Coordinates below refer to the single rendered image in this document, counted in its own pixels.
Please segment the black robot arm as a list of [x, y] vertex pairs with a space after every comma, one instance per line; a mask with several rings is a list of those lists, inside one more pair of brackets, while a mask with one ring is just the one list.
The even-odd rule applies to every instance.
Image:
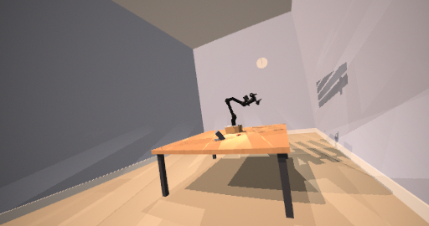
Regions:
[[236, 98], [234, 98], [234, 97], [232, 97], [232, 98], [227, 98], [227, 99], [225, 99], [225, 103], [228, 105], [228, 107], [229, 107], [229, 109], [230, 109], [230, 113], [231, 113], [231, 116], [232, 116], [232, 119], [231, 119], [231, 124], [232, 124], [232, 126], [236, 126], [236, 123], [235, 123], [235, 120], [236, 120], [236, 115], [234, 114], [234, 112], [233, 112], [233, 110], [232, 110], [232, 108], [231, 108], [231, 106], [230, 106], [230, 101], [235, 101], [235, 102], [237, 102], [237, 103], [239, 103], [239, 104], [241, 104], [241, 105], [243, 105], [243, 106], [247, 106], [247, 105], [250, 105], [250, 101], [249, 101], [249, 97], [248, 97], [248, 95], [246, 95], [246, 96], [244, 96], [243, 97], [243, 99], [245, 100], [245, 101], [240, 101], [240, 100], [237, 100]]

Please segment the dark grey panel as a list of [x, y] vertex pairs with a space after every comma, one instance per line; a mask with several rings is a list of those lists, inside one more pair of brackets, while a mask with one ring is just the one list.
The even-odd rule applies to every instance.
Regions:
[[222, 141], [225, 139], [225, 137], [220, 133], [219, 130], [217, 130], [216, 132], [214, 132], [215, 135], [217, 135], [217, 139], [214, 139], [215, 141]]

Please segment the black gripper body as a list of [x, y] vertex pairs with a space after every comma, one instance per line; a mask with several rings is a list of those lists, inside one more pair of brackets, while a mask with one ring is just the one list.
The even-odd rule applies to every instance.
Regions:
[[260, 103], [258, 104], [258, 100], [256, 100], [256, 99], [255, 99], [255, 97], [254, 97], [254, 96], [252, 96], [252, 93], [250, 93], [250, 97], [252, 97], [252, 98], [250, 98], [250, 99], [249, 99], [250, 103], [252, 103], [252, 102], [256, 102], [256, 104], [257, 104], [257, 105], [259, 105], [259, 104], [260, 104]]

